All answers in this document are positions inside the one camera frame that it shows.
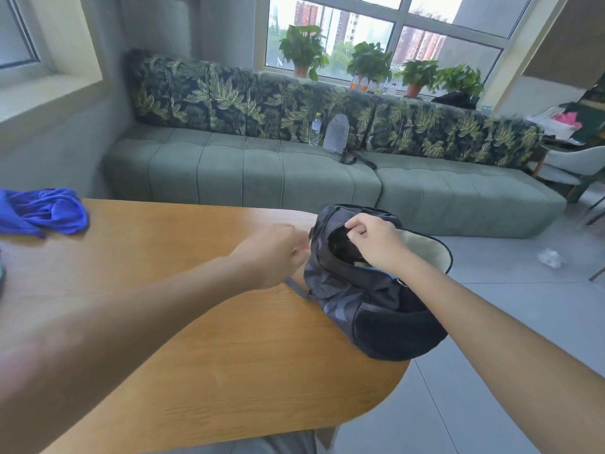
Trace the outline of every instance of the forearm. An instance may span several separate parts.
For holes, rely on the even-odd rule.
[[[3,453],[40,452],[191,321],[252,288],[237,269],[215,259],[0,343]]]
[[[538,449],[602,449],[603,377],[409,251],[394,274],[435,314]]]

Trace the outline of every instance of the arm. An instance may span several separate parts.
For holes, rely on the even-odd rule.
[[[39,453],[193,320],[283,282],[306,261],[307,239],[273,226],[230,256],[0,342],[0,450]]]
[[[391,223],[360,213],[346,226],[367,262],[425,303],[540,451],[603,450],[602,376],[409,251]]]

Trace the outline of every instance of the sofa seat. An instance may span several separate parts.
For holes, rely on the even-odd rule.
[[[515,169],[367,152],[382,192],[376,207],[404,227],[440,236],[530,237],[564,211],[565,199]]]
[[[374,206],[381,182],[369,167],[304,143],[135,125],[107,153],[118,199],[292,209]]]

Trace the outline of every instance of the green sofa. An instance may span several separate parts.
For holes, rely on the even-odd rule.
[[[525,121],[139,50],[126,66],[139,123],[103,166],[119,199],[313,213],[354,203],[427,234],[491,237],[534,236],[566,205],[518,170],[541,139]],[[347,115],[347,147],[375,171],[307,143],[318,111],[322,137]]]

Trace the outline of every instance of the leaf print upholstery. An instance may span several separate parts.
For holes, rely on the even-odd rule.
[[[137,120],[150,125],[307,143],[317,112],[321,138],[344,113],[349,150],[502,167],[522,166],[543,135],[524,120],[138,49],[125,64]]]

